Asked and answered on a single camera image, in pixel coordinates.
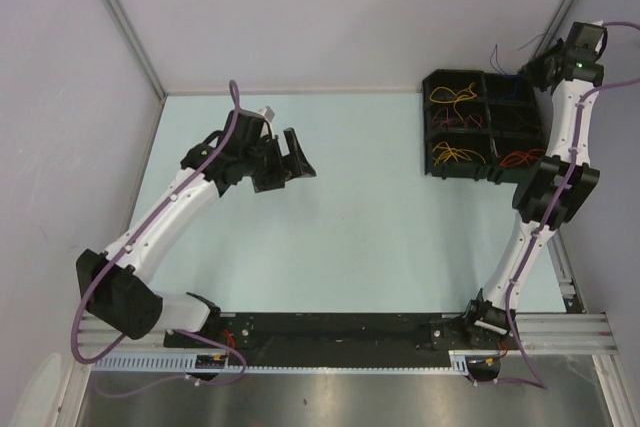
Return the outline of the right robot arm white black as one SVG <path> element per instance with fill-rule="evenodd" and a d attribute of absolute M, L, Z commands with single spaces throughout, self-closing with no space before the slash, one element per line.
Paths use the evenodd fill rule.
<path fill-rule="evenodd" d="M 603 22 L 576 22 L 565 39 L 519 70 L 532 87 L 551 92 L 553 121 L 546 152 L 515 190 L 516 218 L 501 260 L 462 317 L 462 338 L 473 348 L 493 348 L 514 335 L 521 290 L 536 258 L 599 181 L 588 134 L 607 42 Z"/>

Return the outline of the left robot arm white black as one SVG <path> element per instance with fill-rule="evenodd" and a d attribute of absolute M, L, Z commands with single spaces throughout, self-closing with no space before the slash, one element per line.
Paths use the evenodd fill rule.
<path fill-rule="evenodd" d="M 292 128 L 280 137 L 264 113 L 228 114 L 223 129 L 189 149 L 169 187 L 132 228 L 101 252 L 85 250 L 76 261 L 79 290 L 87 311 L 132 340 L 154 328 L 185 330 L 197 345 L 214 344 L 220 321 L 215 306 L 196 294 L 161 294 L 150 287 L 164 257 L 194 220 L 230 187 L 245 178 L 255 192 L 284 188 L 297 178 L 313 178 Z"/>

